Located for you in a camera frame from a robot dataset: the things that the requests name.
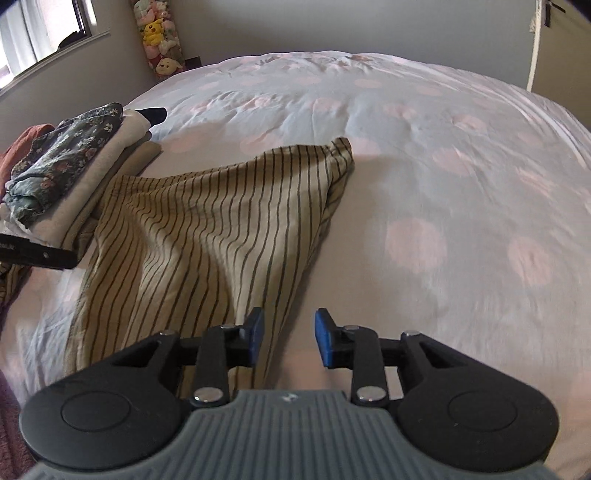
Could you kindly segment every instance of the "black circular disk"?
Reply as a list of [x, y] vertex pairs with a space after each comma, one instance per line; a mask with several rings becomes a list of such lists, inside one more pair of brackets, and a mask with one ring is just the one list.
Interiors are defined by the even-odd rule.
[[64, 421], [81, 432], [111, 429], [129, 415], [129, 402], [111, 392], [86, 392], [68, 399], [61, 409]]
[[479, 432], [502, 430], [517, 417], [517, 410], [509, 400], [484, 391], [458, 395], [449, 402], [447, 411], [455, 422]]

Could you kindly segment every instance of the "striped fabric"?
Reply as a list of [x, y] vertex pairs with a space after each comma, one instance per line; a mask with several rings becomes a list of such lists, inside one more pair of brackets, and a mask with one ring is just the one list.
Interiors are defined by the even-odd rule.
[[0, 312], [3, 312], [16, 298], [30, 270], [31, 267], [26, 265], [0, 262]]
[[260, 388], [302, 274], [353, 168], [349, 141], [267, 151], [165, 179], [120, 177], [103, 199], [66, 350], [73, 372], [163, 329], [199, 336], [265, 310]]

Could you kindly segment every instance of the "wall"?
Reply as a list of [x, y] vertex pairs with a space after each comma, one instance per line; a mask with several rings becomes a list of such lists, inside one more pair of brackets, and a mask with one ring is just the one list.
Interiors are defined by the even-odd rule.
[[56, 124], [109, 102], [126, 104], [155, 83], [127, 0], [94, 0], [97, 31], [0, 95], [0, 151], [34, 124]]
[[379, 52], [525, 87], [535, 0], [172, 0], [187, 58]]

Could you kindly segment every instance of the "bed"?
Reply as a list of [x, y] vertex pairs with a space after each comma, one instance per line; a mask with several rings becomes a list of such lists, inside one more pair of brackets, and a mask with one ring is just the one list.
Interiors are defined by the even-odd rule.
[[[340, 388], [313, 313], [397, 338], [415, 329], [544, 392], [561, 428], [547, 465], [591, 468], [591, 134], [564, 108], [488, 77], [380, 54], [268, 54], [178, 74], [143, 176], [350, 139], [356, 162], [282, 334], [270, 387]], [[63, 375], [92, 252], [33, 269], [7, 313], [0, 369], [19, 402]], [[391, 391], [399, 394], [395, 372]]]

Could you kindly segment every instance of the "metal pin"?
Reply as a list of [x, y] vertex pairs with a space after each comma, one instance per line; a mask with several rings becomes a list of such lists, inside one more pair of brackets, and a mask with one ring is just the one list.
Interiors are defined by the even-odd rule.
[[212, 403], [222, 399], [223, 391], [216, 387], [202, 387], [195, 390], [193, 397], [199, 403]]
[[385, 397], [386, 391], [375, 385], [367, 385], [366, 387], [361, 387], [357, 390], [357, 398], [367, 403], [380, 401]]

